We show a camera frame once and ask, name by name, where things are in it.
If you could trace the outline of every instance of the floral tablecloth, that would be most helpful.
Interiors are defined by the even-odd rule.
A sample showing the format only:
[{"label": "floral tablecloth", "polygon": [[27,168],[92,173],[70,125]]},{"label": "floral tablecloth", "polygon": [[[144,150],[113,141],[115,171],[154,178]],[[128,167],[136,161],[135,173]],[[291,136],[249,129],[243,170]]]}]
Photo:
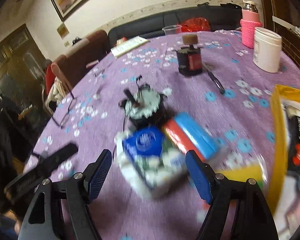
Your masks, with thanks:
[{"label": "floral tablecloth", "polygon": [[[282,52],[281,71],[267,73],[252,61],[253,50],[241,43],[236,31],[198,32],[202,60],[226,89],[221,95],[207,73],[186,78],[178,72],[176,53],[182,34],[151,39],[151,42],[115,59],[107,55],[73,89],[76,103],[64,128],[50,120],[34,152],[55,152],[75,141],[79,152],[53,172],[52,181],[67,179],[96,161],[102,149],[114,149],[114,136],[122,130],[124,112],[118,102],[123,89],[136,91],[140,74],[168,98],[165,105],[188,112],[220,145],[232,154],[223,163],[248,165],[262,155],[271,176],[274,133],[269,98],[275,84],[300,89],[300,70]],[[68,95],[54,117],[61,121]],[[31,156],[25,171],[36,165]],[[93,221],[104,240],[195,239],[204,219],[200,197],[188,180],[181,181],[159,200],[142,200],[112,165],[99,197],[90,204]],[[69,221],[67,211],[65,220]]]}]

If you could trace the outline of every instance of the red label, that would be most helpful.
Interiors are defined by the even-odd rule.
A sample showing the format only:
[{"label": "red label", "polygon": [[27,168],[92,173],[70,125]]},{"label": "red label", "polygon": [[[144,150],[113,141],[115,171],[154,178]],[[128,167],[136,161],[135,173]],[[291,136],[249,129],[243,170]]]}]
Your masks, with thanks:
[{"label": "red label", "polygon": [[188,55],[189,60],[189,68],[190,70],[197,70],[202,68],[202,62],[201,62],[201,54],[193,54]]}]

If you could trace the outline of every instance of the brown bottle cap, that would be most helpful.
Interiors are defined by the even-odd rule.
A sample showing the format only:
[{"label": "brown bottle cap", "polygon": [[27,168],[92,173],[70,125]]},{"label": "brown bottle cap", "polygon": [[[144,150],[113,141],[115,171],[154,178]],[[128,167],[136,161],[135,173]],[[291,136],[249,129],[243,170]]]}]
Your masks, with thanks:
[{"label": "brown bottle cap", "polygon": [[197,34],[186,34],[182,36],[183,43],[186,45],[194,45],[198,43]]}]

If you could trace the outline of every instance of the white booklet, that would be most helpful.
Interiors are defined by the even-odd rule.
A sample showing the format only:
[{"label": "white booklet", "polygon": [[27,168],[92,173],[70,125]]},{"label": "white booklet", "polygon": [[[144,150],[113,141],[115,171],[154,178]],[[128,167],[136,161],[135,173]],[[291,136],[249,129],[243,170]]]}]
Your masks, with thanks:
[{"label": "white booklet", "polygon": [[142,38],[140,36],[134,37],[124,43],[119,44],[118,46],[111,49],[112,54],[115,58],[119,58],[120,56],[126,54],[127,52],[140,47],[141,45],[150,42],[149,40]]}]

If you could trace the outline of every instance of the black leather sofa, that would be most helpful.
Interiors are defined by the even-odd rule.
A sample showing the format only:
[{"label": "black leather sofa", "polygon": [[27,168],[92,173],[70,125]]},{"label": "black leather sofa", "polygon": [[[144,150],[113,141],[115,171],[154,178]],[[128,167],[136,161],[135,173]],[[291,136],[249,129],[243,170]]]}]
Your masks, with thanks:
[{"label": "black leather sofa", "polygon": [[110,46],[113,47],[118,39],[128,39],[141,36],[146,39],[164,36],[162,28],[180,24],[193,17],[204,17],[210,23],[211,31],[234,30],[240,26],[242,18],[241,7],[234,4],[211,6],[207,3],[197,7],[189,7],[154,14],[139,20],[112,28],[109,33]]}]

